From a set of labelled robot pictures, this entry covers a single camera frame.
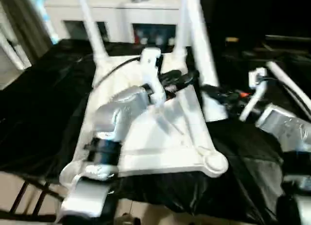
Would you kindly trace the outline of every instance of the white pole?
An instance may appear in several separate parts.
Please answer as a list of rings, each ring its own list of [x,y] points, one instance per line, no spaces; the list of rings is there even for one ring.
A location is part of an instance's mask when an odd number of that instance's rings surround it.
[[[202,84],[217,87],[219,82],[200,0],[187,0],[187,10],[190,19],[193,53],[197,69],[200,71],[200,80]]]
[[[186,1],[190,22],[193,55],[196,67],[200,72],[200,83],[217,87],[219,86],[219,82],[200,0]],[[223,106],[218,104],[207,94],[202,94],[202,97],[204,102],[203,112],[206,121],[218,121],[227,118],[227,114]]]
[[[86,28],[87,36],[93,49],[96,67],[102,69],[105,67],[107,70],[110,70],[109,67],[107,67],[109,56],[104,48],[104,43],[99,28],[93,20],[91,10],[87,4],[87,0],[79,1],[84,15],[84,25]]]
[[[186,41],[190,32],[188,26],[187,15],[187,0],[181,0],[180,4],[180,18],[176,27],[176,44],[173,50],[173,55],[176,61],[185,62],[186,58]]]

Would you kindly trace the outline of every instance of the red object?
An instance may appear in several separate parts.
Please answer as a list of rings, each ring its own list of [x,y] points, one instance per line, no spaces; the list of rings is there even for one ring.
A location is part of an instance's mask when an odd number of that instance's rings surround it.
[[[241,96],[242,98],[244,98],[244,97],[249,96],[249,93],[241,92],[241,93],[240,93],[240,96]]]

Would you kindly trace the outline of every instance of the tile floor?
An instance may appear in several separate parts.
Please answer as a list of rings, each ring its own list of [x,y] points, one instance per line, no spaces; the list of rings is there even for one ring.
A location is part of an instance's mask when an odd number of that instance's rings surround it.
[[[0,173],[0,208],[9,210],[14,202],[23,181],[16,176]],[[52,186],[51,189],[65,195],[66,190],[60,186]],[[29,186],[17,208],[18,213],[32,213],[41,191]],[[39,214],[56,213],[59,208],[56,199],[46,196]],[[174,213],[164,206],[155,206],[147,203],[133,202],[127,199],[119,201],[116,217],[124,213],[130,213],[139,217],[143,225],[247,225],[240,222],[213,218],[205,215],[191,216],[186,213]],[[23,223],[16,221],[0,220],[0,225],[35,225],[36,223]]]

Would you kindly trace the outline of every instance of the black fabric cover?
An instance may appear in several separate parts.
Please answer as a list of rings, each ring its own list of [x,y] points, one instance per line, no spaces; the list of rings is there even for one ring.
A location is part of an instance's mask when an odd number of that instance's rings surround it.
[[[142,50],[132,44],[106,46],[110,55]],[[90,53],[88,43],[63,40],[0,91],[0,170],[58,180],[72,159],[91,90],[95,66]],[[240,89],[247,88],[247,72],[262,64],[215,59],[221,82]],[[187,65],[193,69],[191,54]],[[271,85],[268,97],[297,111],[276,85]],[[233,119],[207,125],[215,147],[229,161],[223,176],[212,179],[191,172],[127,177],[120,180],[120,197],[190,214],[273,224],[276,201],[282,194],[278,142],[253,124]]]

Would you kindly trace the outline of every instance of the white mounting plate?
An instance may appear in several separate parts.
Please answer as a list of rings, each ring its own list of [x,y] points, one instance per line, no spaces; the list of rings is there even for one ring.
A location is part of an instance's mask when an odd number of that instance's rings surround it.
[[[117,56],[110,57],[110,60],[112,66],[117,66],[133,57],[135,56]],[[174,69],[172,59],[171,53],[165,54],[162,72]],[[94,83],[106,75],[106,72],[107,69],[97,69]],[[129,63],[111,75],[90,95],[72,160],[73,165],[75,161],[83,160],[87,156],[83,147],[92,139],[92,117],[96,109],[107,103],[113,94],[130,86],[140,86],[141,73],[139,62]],[[202,151],[218,154],[210,139],[194,89],[189,86],[180,91],[177,98],[167,101],[160,114],[156,115],[154,110],[148,109],[134,121],[121,150],[118,165],[120,176],[202,171],[206,175],[216,177],[227,170],[228,163],[225,159],[225,162],[220,163],[221,173],[211,171],[201,155]],[[66,167],[62,172],[61,183],[68,185],[78,173],[77,170],[76,167]]]

